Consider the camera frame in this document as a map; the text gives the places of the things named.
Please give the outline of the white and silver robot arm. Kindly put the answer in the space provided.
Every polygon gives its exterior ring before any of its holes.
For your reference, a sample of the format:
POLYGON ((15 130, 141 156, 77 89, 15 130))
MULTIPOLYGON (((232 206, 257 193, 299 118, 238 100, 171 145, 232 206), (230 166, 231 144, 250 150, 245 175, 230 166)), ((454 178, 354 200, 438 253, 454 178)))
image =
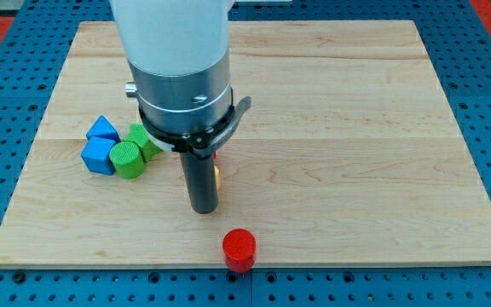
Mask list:
POLYGON ((229 0, 111 0, 142 121, 170 134, 206 130, 228 112, 229 0))

